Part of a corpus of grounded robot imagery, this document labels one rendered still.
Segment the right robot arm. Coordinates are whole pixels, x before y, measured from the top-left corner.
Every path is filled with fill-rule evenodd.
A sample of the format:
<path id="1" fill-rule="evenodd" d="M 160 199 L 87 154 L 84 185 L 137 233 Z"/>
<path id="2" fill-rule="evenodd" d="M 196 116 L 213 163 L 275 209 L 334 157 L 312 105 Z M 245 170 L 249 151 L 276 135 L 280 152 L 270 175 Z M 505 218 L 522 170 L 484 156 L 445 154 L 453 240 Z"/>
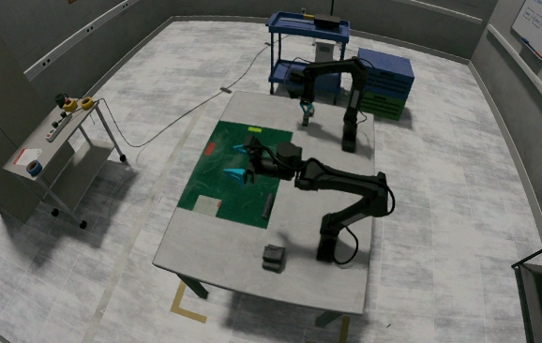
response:
<path id="1" fill-rule="evenodd" d="M 352 56 L 351 59 L 358 58 Z M 350 61 L 350 62 L 349 62 Z M 361 66 L 362 67 L 361 67 Z M 357 130 L 357 114 L 360 100 L 369 76 L 369 71 L 359 59 L 327 62 L 320 64 L 308 63 L 304 70 L 293 69 L 290 76 L 290 82 L 295 84 L 303 84 L 306 89 L 314 89 L 315 78 L 324 74 L 332 73 L 350 73 L 353 79 L 353 89 L 350 96 L 347 111 L 344 113 L 344 131 L 343 131 L 343 146 L 355 148 L 356 130 Z M 346 140 L 346 141 L 345 141 Z"/>

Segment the dark green flat mat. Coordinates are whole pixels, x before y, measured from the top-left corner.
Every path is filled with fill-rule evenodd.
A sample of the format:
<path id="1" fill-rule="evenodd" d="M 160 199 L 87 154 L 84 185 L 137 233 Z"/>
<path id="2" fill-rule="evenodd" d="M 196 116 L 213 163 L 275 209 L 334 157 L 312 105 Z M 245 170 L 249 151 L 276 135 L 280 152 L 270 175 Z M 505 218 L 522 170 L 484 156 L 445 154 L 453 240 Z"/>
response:
<path id="1" fill-rule="evenodd" d="M 251 134 L 277 156 L 278 144 L 290 142 L 294 133 L 218 120 L 176 207 L 267 229 L 280 179 L 258 175 L 255 184 L 251 184 L 252 175 L 248 175 L 245 187 L 241 187 L 223 173 L 223 170 L 247 167 L 249 157 L 234 151 L 233 147 L 243 144 Z M 261 214 L 268 193 L 274 198 L 264 219 Z"/>

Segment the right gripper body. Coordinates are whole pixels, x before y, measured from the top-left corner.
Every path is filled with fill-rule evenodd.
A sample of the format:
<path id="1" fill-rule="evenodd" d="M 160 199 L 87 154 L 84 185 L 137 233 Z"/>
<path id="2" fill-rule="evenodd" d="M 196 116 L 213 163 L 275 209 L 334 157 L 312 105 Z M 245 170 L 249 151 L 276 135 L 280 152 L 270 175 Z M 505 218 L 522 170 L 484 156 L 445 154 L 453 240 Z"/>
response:
<path id="1" fill-rule="evenodd" d="M 316 91 L 314 92 L 314 89 L 309 90 L 304 87 L 303 90 L 297 89 L 297 90 L 291 91 L 291 93 L 289 92 L 289 95 L 301 96 L 299 104 L 308 106 L 309 103 L 313 103 L 315 99 Z M 308 101 L 308 102 L 304 102 L 304 101 Z"/>

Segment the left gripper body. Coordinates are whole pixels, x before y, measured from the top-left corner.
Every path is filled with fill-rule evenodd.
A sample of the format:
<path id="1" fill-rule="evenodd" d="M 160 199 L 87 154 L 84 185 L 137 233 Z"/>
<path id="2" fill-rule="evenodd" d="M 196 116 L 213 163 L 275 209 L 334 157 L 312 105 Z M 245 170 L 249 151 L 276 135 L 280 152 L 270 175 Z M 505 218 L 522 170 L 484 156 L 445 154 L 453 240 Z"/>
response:
<path id="1" fill-rule="evenodd" d="M 252 145 L 261 145 L 258 138 L 254 138 Z M 275 170 L 275 165 L 277 164 L 273 158 L 263 157 L 263 153 L 260 153 L 260 147 L 251 147 L 250 151 L 255 153 L 254 157 L 250 157 L 248 160 L 248 165 L 243 173 L 244 184 L 247 183 L 248 174 L 252 175 L 250 182 L 255 184 L 257 176 L 267 176 L 274 178 L 273 171 Z"/>

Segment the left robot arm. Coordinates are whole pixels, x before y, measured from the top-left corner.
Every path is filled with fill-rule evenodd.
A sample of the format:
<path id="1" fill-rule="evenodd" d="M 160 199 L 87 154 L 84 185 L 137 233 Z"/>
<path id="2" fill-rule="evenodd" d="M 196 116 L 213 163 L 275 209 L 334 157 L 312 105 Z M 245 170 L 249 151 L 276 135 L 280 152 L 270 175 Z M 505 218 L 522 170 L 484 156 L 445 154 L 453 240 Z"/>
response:
<path id="1" fill-rule="evenodd" d="M 302 160 L 302 151 L 302 147 L 295 146 L 291 142 L 281 142 L 277 146 L 277 158 L 291 167 L 300 168 L 306 162 L 305 160 Z M 388 213 L 387 189 L 384 189 L 382 186 L 378 187 L 378 182 L 368 180 L 379 180 L 387 186 L 384 172 L 379 171 L 377 176 L 360 175 L 339 171 L 322 163 L 328 170 L 351 175 L 348 176 L 325 172 L 315 162 L 311 161 L 304 170 L 298 171 L 295 174 L 295 171 L 285 169 L 278 163 L 273 163 L 273 165 L 276 166 L 275 170 L 271 171 L 274 173 L 274 178 L 292 181 L 292 178 L 295 176 L 294 187 L 298 187 L 300 190 L 318 191 L 318 189 L 327 189 L 363 196 L 360 201 L 351 206 L 339 212 L 332 214 L 328 213 L 323 216 L 320 228 L 321 238 L 316 257 L 318 260 L 332 261 L 334 259 L 339 232 L 345 227 L 368 216 L 383 217 Z M 323 251 L 321 251 L 321 249 L 323 249 Z M 330 252 L 330 250 L 332 251 Z"/>

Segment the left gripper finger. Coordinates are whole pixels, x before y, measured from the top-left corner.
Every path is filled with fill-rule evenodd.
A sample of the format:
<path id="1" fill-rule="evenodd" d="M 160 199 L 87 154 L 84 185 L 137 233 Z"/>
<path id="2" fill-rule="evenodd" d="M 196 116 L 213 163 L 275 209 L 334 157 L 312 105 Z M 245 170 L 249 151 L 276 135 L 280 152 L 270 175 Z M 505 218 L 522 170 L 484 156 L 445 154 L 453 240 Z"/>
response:
<path id="1" fill-rule="evenodd" d="M 228 170 L 223 170 L 223 173 L 233 178 L 235 182 L 238 183 L 241 187 L 245 187 L 244 179 L 243 179 L 244 169 L 228 169 Z M 240 176 L 240 178 L 232 175 L 231 173 Z"/>
<path id="2" fill-rule="evenodd" d="M 243 144 L 242 144 L 242 145 L 243 145 Z M 234 147 L 233 147 L 233 150 L 236 151 L 236 152 L 238 152 L 238 153 L 240 153 L 240 154 L 243 154 L 243 155 L 245 155 L 245 156 L 248 156 L 248 154 L 246 153 L 246 151 L 240 150 L 241 148 L 243 148 L 242 145 L 234 146 Z"/>

